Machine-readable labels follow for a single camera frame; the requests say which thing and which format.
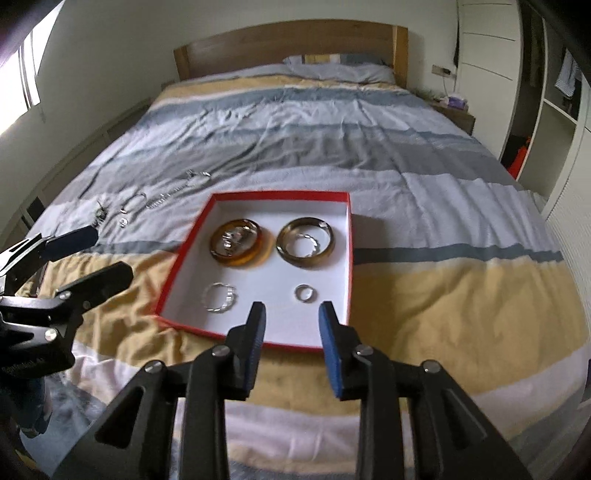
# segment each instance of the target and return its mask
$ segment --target window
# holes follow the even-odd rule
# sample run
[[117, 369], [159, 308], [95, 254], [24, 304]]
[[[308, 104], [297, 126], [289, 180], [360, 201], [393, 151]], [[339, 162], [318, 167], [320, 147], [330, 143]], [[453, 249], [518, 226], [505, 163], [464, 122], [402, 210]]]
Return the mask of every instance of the window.
[[40, 102], [37, 73], [64, 1], [33, 28], [19, 49], [0, 68], [0, 134]]

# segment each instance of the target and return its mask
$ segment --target hanging clothes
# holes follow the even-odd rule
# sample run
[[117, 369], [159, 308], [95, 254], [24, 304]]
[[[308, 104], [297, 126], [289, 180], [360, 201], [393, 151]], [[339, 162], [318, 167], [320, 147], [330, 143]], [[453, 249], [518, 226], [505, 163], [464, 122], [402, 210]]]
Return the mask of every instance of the hanging clothes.
[[562, 69], [560, 70], [558, 80], [556, 80], [555, 87], [560, 90], [565, 97], [572, 98], [576, 81], [581, 80], [581, 78], [581, 69], [579, 68], [579, 65], [574, 60], [569, 50], [566, 49], [564, 61], [562, 62]]
[[530, 86], [538, 88], [544, 76], [544, 25], [542, 18], [532, 13], [530, 19], [531, 50], [530, 50]]

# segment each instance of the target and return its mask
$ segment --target silver ring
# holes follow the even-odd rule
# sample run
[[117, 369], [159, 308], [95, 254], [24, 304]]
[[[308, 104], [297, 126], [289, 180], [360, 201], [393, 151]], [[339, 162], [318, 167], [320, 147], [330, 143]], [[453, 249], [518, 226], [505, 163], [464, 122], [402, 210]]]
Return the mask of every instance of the silver ring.
[[309, 285], [303, 283], [302, 285], [298, 285], [294, 290], [295, 297], [303, 302], [309, 303], [314, 300], [314, 296], [316, 295], [316, 290], [314, 290]]
[[222, 246], [226, 255], [232, 256], [235, 249], [243, 247], [243, 231], [247, 231], [250, 235], [254, 233], [252, 228], [247, 225], [234, 227], [232, 230], [228, 230], [222, 234]]
[[[220, 307], [211, 308], [207, 303], [207, 296], [209, 292], [217, 287], [224, 287], [226, 289], [226, 299], [222, 303]], [[203, 295], [201, 296], [201, 303], [205, 307], [205, 309], [210, 313], [224, 313], [225, 311], [229, 310], [236, 300], [236, 287], [232, 287], [227, 283], [215, 282], [208, 286], [205, 290], [203, 290]]]
[[312, 242], [312, 245], [314, 245], [314, 250], [311, 253], [304, 255], [302, 258], [313, 257], [314, 255], [318, 255], [320, 253], [320, 243], [313, 236], [308, 235], [307, 233], [296, 233], [294, 235], [294, 240], [296, 238], [305, 238], [306, 240], [310, 240]]

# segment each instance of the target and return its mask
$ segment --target blue gripper pad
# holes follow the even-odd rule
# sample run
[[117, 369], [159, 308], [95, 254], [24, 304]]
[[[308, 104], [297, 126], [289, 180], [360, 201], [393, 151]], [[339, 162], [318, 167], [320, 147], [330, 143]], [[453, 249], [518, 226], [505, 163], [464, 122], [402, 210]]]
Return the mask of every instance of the blue gripper pad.
[[324, 363], [326, 364], [326, 373], [329, 376], [330, 386], [336, 398], [341, 398], [343, 394], [343, 377], [341, 376], [342, 361], [336, 347], [335, 335], [330, 327], [330, 316], [326, 305], [323, 303], [318, 309], [318, 327], [320, 329], [320, 339], [324, 349]]
[[256, 372], [258, 370], [259, 360], [261, 359], [263, 337], [265, 336], [265, 327], [267, 325], [267, 311], [264, 307], [260, 310], [259, 315], [259, 324], [256, 329], [254, 346], [249, 356], [245, 371], [245, 387], [249, 392], [255, 386]]

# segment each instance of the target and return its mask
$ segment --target box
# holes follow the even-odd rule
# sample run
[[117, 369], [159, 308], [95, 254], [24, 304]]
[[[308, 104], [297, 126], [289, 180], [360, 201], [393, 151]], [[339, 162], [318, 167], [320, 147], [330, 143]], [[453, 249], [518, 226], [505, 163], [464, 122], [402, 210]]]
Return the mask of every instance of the box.
[[[326, 221], [335, 235], [335, 249], [314, 268], [299, 268], [283, 260], [275, 248], [281, 228], [311, 216]], [[246, 218], [264, 231], [262, 252], [243, 267], [225, 267], [209, 252], [209, 239], [222, 224]], [[346, 192], [232, 192], [211, 196], [183, 242], [164, 284], [155, 314], [176, 329], [224, 338], [228, 330], [246, 322], [253, 301], [267, 308], [265, 344], [287, 349], [322, 349], [318, 308], [333, 302], [339, 321], [349, 319], [352, 277], [352, 231]], [[211, 313], [202, 304], [205, 289], [214, 282], [236, 288], [236, 301], [224, 313]], [[312, 286], [312, 302], [296, 299], [300, 284]]]

